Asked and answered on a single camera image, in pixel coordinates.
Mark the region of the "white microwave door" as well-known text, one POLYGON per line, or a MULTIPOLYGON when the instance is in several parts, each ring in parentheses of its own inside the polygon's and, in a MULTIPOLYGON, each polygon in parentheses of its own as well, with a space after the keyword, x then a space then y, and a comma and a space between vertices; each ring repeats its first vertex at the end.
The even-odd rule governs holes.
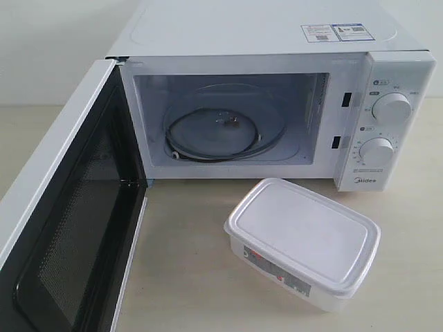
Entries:
POLYGON ((1 330, 114 331, 147 204, 124 59, 95 61, 1 200, 1 330))

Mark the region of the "lower white control knob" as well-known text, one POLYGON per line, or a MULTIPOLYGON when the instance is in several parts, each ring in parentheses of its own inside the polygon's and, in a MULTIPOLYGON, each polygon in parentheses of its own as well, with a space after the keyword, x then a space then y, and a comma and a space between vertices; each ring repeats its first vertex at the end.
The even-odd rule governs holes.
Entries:
POLYGON ((394 156, 394 149, 386 138, 373 138, 363 143, 359 156, 366 165, 382 166, 394 156))

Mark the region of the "upper white control knob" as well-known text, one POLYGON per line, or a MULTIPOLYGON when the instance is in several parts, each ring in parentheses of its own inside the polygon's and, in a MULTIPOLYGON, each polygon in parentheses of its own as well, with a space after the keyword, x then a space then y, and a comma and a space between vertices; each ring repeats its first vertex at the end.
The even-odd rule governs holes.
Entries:
POLYGON ((399 125, 407 121, 412 107, 406 96, 389 93, 380 97, 372 107, 372 116, 381 125, 399 125))

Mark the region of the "white and blue label sticker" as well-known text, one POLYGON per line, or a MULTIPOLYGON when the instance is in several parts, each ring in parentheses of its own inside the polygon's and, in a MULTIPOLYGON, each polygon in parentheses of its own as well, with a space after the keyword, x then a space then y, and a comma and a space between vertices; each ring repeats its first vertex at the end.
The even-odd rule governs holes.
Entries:
POLYGON ((363 24, 314 24, 302 25, 309 43, 371 42, 375 38, 363 24))

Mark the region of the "white plastic food container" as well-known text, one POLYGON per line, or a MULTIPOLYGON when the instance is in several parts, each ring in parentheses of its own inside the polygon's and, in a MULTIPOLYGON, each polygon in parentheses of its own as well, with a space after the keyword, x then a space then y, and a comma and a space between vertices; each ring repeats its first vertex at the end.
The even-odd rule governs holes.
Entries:
POLYGON ((354 297, 381 238, 368 217, 279 178, 260 181, 224 231, 237 257, 325 312, 341 311, 354 297))

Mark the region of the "white control knob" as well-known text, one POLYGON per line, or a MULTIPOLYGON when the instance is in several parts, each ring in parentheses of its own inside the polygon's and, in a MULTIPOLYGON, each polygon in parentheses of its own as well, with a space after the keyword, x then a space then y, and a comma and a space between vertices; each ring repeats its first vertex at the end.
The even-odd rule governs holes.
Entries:
POLYGON ((389 93, 380 97, 372 107, 372 116, 381 125, 399 125, 407 121, 412 107, 406 96, 389 93))
POLYGON ((394 156, 394 149, 386 138, 373 138, 363 143, 359 156, 366 165, 382 166, 394 156))

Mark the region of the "white microwave oven body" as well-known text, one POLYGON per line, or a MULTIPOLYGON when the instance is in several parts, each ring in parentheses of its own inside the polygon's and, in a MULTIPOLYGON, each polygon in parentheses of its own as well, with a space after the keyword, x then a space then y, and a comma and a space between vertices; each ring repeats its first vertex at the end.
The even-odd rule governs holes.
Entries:
POLYGON ((124 87, 148 182, 326 178, 341 192, 386 188, 436 65, 376 1, 143 1, 107 58, 126 61, 124 87), (375 40, 309 43, 301 28, 353 23, 375 40), (220 163, 175 158, 165 140, 166 111, 213 84, 268 90, 287 121, 278 143, 220 163), (374 103, 389 93, 410 102, 402 124, 372 116, 374 103), (373 138, 394 149, 385 165, 366 165, 359 156, 373 138))

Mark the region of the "glass turntable plate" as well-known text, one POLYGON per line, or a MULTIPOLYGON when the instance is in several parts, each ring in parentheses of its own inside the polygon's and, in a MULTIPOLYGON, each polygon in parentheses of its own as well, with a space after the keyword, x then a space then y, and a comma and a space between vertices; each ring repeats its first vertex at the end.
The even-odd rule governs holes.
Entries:
POLYGON ((187 93, 166 111, 165 140, 175 158, 220 163, 262 154, 287 121, 274 96, 250 84, 213 84, 187 93))

